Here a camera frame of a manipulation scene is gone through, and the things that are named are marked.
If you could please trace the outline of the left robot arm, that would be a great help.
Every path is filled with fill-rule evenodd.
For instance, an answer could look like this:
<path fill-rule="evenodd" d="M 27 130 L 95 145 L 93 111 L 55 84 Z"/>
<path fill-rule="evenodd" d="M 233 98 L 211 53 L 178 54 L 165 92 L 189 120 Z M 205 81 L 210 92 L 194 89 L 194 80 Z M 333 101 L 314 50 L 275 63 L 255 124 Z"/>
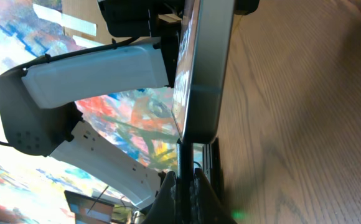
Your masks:
<path fill-rule="evenodd" d="M 5 144 L 83 169 L 144 208 L 162 177 L 116 147 L 84 118 L 92 101 L 171 88 L 167 121 L 182 144 L 217 134 L 232 20 L 258 0 L 100 1 L 110 45 L 43 55 L 0 75 Z"/>

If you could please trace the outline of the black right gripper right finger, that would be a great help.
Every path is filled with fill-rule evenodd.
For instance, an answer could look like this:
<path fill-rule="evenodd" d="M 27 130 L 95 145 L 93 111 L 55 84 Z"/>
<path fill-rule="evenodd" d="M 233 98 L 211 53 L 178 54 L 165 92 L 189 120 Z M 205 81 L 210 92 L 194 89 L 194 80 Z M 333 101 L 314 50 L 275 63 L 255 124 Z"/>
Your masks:
<path fill-rule="evenodd" d="M 236 224 L 236 221 L 224 209 L 200 168 L 194 171 L 193 199 L 193 223 Z"/>

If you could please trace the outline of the bronze Galaxy smartphone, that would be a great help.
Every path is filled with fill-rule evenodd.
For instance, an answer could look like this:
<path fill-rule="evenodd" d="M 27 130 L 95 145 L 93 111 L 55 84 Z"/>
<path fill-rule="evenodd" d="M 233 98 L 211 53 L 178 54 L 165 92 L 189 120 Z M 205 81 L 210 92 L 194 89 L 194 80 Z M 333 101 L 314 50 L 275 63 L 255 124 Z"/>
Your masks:
<path fill-rule="evenodd" d="M 219 69 L 213 62 L 204 62 L 203 66 L 201 81 L 188 70 L 176 72 L 172 115 L 183 142 L 208 144 L 217 135 L 227 60 L 223 81 L 214 77 Z"/>

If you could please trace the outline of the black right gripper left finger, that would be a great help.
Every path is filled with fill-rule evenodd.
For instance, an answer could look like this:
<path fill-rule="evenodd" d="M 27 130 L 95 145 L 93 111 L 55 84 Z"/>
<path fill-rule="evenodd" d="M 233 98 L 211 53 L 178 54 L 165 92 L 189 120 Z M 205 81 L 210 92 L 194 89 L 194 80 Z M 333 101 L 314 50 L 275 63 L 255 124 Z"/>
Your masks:
<path fill-rule="evenodd" d="M 176 222 L 176 173 L 166 174 L 160 191 L 146 215 L 143 224 L 175 224 Z"/>

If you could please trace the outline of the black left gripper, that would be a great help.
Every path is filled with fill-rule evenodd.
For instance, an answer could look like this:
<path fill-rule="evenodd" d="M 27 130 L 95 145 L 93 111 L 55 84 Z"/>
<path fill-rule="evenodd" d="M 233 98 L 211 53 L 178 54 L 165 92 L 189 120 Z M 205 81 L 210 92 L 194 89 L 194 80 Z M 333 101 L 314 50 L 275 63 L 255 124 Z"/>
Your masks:
<path fill-rule="evenodd" d="M 165 72 L 156 74 L 156 87 L 173 87 L 176 72 L 182 69 L 198 81 L 204 79 L 203 63 L 213 62 L 218 72 L 214 77 L 223 81 L 233 15 L 248 15 L 258 8 L 255 0 L 241 1 L 158 1 L 164 9 L 183 13 L 181 24 L 167 24 L 161 29 L 160 49 Z"/>

